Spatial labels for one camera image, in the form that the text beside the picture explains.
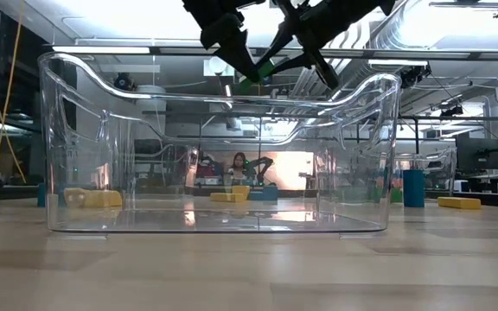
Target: yellow block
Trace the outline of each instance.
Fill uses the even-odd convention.
[[[64,194],[67,206],[72,208],[122,206],[122,197],[118,191],[66,188]]]
[[[482,202],[479,199],[440,197],[437,198],[437,204],[440,207],[482,209]]]
[[[246,199],[250,192],[251,187],[249,186],[232,186],[232,194],[243,194]]]
[[[247,199],[244,194],[224,194],[224,193],[212,193],[210,200],[213,202],[243,202]]]

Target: ceiling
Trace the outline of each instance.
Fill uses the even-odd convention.
[[[0,0],[0,10],[17,19],[22,0]],[[429,49],[498,49],[498,18],[493,12],[472,10],[441,10],[432,8],[428,0],[398,1],[406,3],[404,14],[386,22],[379,32],[374,28],[384,16],[379,10],[366,16],[357,26],[334,39],[332,48],[362,48],[372,36],[396,33],[398,42],[406,46]],[[152,40],[158,44],[197,44],[200,30],[182,7],[180,0],[26,0],[23,7],[24,25],[48,42],[58,45],[148,45]],[[252,6],[242,11],[249,29],[248,45],[267,47],[276,31],[276,25],[283,16],[278,9],[268,5]],[[389,48],[400,48],[393,45]],[[192,92],[215,94],[220,91],[216,77],[204,77],[203,58],[198,57],[105,57],[98,58],[93,65],[147,65],[146,73],[134,73],[138,84],[155,81],[161,86],[176,86],[169,92]],[[434,75],[441,84],[452,86],[466,84],[475,77],[476,84],[498,85],[498,62],[434,61],[431,63]],[[341,69],[354,70],[355,66],[343,64]],[[104,75],[112,79],[110,73]],[[301,76],[294,70],[274,78],[273,84],[293,88]],[[425,79],[419,86],[438,86],[435,79]],[[271,88],[253,87],[253,95],[266,95]],[[466,92],[467,97],[493,92],[493,89],[478,87],[451,88],[451,95]],[[316,93],[303,96],[326,96],[328,90],[320,88]],[[405,90],[403,109],[405,114],[419,113],[431,104],[447,99],[444,90]]]

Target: person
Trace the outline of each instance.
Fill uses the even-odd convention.
[[[245,179],[246,155],[243,152],[238,152],[233,157],[232,167],[228,172],[234,179]]]

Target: computer monitor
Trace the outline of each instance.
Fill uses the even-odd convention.
[[[456,137],[456,165],[462,171],[498,169],[498,139]]]

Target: woman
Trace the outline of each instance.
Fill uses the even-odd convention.
[[[232,167],[228,169],[228,173],[230,173],[234,179],[245,179],[245,165],[246,155],[243,152],[238,152],[233,157]]]

